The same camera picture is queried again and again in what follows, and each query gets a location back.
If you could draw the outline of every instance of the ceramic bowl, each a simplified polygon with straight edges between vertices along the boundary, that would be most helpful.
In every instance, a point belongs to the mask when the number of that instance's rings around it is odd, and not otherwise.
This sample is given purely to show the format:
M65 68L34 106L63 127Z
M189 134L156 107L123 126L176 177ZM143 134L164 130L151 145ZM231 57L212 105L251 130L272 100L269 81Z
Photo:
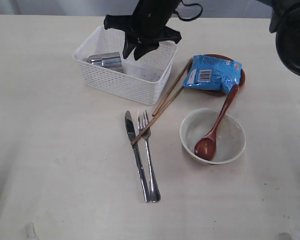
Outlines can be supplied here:
M201 108L189 113L182 121L179 136L184 149L200 163L220 165L237 159L246 147L246 137L241 125L229 114L223 117L216 134L216 152L211 161L194 154L196 143L216 122L220 111Z

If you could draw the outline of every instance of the wooden chopstick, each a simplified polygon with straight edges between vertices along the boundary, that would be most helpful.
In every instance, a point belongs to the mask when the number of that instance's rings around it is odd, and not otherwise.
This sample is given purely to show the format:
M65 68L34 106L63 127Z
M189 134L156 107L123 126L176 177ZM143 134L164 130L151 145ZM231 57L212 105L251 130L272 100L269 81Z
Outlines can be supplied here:
M177 85L180 78L183 76L185 71L188 69L189 65L192 64L192 61L193 61L193 59L190 58L190 60L184 66L184 68L182 69L182 71L180 72L180 74L178 75L178 77L176 78L176 80L174 81L174 83L172 84L170 89L168 90L168 92L165 94L165 96L163 97L163 99L161 100L159 105L153 111L153 113L152 113L153 118L149 121L149 123L145 126L145 128L142 129L142 131L140 131L139 134L131 141L131 145L134 145L137 141L139 141L141 139L142 135L148 130L148 128L150 128L155 123L155 121L161 116L161 114L167 109L167 107L169 107L169 105L173 102L173 100L175 100L175 98L179 95L179 93L182 91L182 89L184 89L184 86L181 86L178 89L178 91L176 91L175 94L165 103L165 101L167 100L170 93Z
M162 98L162 100L160 101L158 106L156 106L155 110L152 113L152 116L155 116L158 113L158 111L160 110L162 105L165 103L165 101L167 100L167 98L169 97L169 95L171 94L171 92L173 91L173 89L175 88L177 83L179 82L180 78L184 75L185 71L188 69L189 65L192 64L192 61L193 61L193 58L190 58L189 61L187 62L187 64L183 67L182 71L176 77L174 83L171 85L169 90L165 93L164 97Z

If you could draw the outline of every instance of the blue snack bag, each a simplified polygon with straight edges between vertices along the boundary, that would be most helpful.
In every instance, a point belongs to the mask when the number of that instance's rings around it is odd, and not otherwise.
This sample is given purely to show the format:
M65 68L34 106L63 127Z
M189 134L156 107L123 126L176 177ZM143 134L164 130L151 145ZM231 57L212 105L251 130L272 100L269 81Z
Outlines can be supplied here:
M222 91L228 94L240 83L242 64L205 55L193 57L192 68L183 82L186 88Z

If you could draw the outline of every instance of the white plastic basket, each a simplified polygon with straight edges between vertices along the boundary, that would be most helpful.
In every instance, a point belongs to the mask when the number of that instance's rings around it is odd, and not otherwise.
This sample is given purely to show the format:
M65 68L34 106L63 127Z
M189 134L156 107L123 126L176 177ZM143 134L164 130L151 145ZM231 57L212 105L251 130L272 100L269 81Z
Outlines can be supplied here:
M79 63L85 83L104 92L148 106L154 105L170 76L177 51L174 42L160 42L157 50L135 61L133 53L123 59L125 33L99 26L73 53ZM92 65L84 61L90 55L119 52L122 72Z

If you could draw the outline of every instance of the knife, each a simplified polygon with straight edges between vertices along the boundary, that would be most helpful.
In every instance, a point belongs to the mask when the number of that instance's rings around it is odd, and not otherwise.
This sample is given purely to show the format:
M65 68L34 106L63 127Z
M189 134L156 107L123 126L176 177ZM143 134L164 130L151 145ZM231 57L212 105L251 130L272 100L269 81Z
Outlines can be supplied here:
M135 139L136 132L135 132L134 123L132 122L132 117L131 117L130 111L125 112L124 121L125 121L126 133L128 134L129 140L131 142L132 140ZM139 152L139 147L138 147L137 142L132 145L132 149L133 149L133 153L135 156L136 166L138 168L138 174L139 174L139 179L141 182L144 201L147 203L147 202L149 202L149 199L150 199L149 198L149 189L148 189L148 185L147 185L147 181L146 181L146 177L145 177L144 167L141 162L141 157L140 157L140 152Z

